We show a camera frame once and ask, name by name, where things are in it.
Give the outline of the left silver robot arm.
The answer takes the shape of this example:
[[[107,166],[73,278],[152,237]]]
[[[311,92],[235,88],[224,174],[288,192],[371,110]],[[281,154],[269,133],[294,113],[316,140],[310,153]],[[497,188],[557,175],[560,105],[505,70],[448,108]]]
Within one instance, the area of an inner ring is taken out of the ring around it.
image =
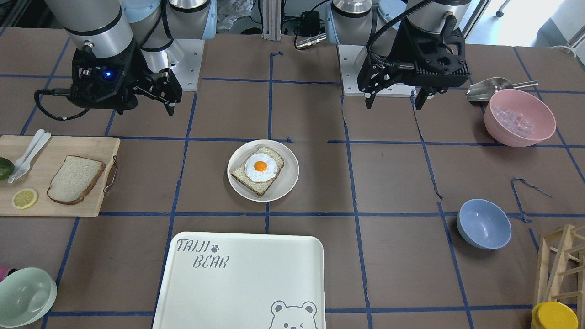
[[[363,46],[357,89],[370,109],[376,96],[395,84],[419,88],[415,107],[429,96],[461,87],[471,73],[459,21],[468,0],[408,0],[403,12],[388,18],[384,0],[330,0],[327,41]]]

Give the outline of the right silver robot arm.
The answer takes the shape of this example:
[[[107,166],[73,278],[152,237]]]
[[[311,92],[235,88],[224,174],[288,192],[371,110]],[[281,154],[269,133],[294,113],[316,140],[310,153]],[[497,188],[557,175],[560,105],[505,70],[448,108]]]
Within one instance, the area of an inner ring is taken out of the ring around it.
[[[118,114],[138,106],[138,95],[167,114],[197,82],[194,54],[182,40],[217,32],[215,0],[48,0],[48,8],[76,45],[69,88],[35,92],[47,117],[68,121],[89,110]]]

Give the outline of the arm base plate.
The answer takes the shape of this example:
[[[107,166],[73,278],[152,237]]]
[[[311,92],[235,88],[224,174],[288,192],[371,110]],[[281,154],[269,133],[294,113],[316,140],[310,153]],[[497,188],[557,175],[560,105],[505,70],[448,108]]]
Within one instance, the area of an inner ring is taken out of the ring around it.
[[[341,44],[338,46],[339,67],[342,75],[343,92],[346,96],[363,96],[359,91],[357,78],[362,64],[366,59],[364,46]],[[416,96],[415,87],[405,84],[394,84],[378,92],[377,96],[410,97]]]
[[[162,48],[141,48],[154,73],[171,69],[183,91],[197,91],[205,40],[174,39]]]

